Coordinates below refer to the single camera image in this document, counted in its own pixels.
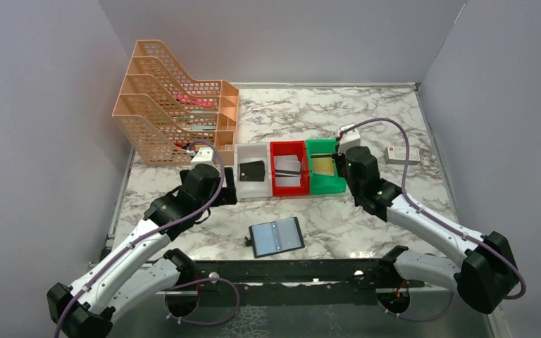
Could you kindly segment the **green plastic bin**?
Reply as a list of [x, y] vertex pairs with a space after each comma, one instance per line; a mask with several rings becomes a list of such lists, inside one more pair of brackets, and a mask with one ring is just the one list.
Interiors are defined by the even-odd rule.
[[309, 162], [309, 193], [312, 195], [343, 193], [347, 183], [344, 178], [338, 176], [335, 162], [331, 157], [335, 153], [337, 141], [333, 138], [307, 139], [305, 145]]

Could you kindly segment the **white card box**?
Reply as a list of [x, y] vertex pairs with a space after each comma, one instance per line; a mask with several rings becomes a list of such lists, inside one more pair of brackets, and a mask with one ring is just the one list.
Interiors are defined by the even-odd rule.
[[404, 165], [406, 158], [409, 159], [410, 165], [421, 162], [420, 151], [415, 147], [407, 150], [405, 146], [386, 146], [384, 156], [386, 164]]

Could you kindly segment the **red plastic bin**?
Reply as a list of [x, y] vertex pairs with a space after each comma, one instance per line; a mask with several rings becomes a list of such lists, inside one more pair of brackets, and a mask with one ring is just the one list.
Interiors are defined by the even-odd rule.
[[304, 141], [271, 142], [270, 169], [274, 197], [309, 194], [310, 174]]

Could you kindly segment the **white plastic bin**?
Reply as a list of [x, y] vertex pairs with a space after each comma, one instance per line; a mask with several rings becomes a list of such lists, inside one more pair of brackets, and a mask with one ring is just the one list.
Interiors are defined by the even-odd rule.
[[236, 144], [234, 167], [238, 199], [272, 197], [268, 142]]

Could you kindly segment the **black leather card holder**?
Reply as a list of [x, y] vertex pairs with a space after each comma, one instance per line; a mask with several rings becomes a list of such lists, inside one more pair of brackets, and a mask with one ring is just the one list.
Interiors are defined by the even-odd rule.
[[305, 247], [298, 217], [252, 225], [244, 245], [252, 248], [255, 258], [282, 254]]

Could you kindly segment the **peach plastic desk organizer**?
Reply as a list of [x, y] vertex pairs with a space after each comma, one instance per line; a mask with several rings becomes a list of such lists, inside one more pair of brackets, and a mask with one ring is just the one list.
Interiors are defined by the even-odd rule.
[[[185, 110], [174, 94], [214, 96], [216, 111]], [[160, 40], [135, 43], [112, 116], [147, 165], [188, 163], [196, 139], [215, 146], [232, 165], [240, 91], [226, 80], [196, 80]]]

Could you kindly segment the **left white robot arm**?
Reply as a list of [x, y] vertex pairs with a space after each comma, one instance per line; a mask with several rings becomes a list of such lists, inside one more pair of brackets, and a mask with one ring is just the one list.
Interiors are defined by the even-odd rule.
[[235, 205], [233, 169], [208, 163], [180, 173], [181, 183], [154, 199], [143, 218], [111, 253], [71, 284], [47, 292], [55, 337], [107, 337], [113, 324], [146, 297], [166, 289], [195, 288], [194, 261], [179, 249], [146, 261], [184, 231], [202, 223], [217, 206]]

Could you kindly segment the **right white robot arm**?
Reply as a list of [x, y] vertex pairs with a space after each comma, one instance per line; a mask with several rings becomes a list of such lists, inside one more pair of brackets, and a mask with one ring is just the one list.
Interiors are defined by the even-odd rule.
[[453, 291], [473, 310], [491, 314], [519, 284], [508, 239], [468, 229], [435, 215], [403, 189], [380, 176], [377, 158], [366, 146], [332, 154], [336, 173], [345, 179], [354, 205], [386, 223], [402, 227], [440, 251], [427, 256], [399, 246], [378, 268], [380, 281], [394, 287], [418, 280]]

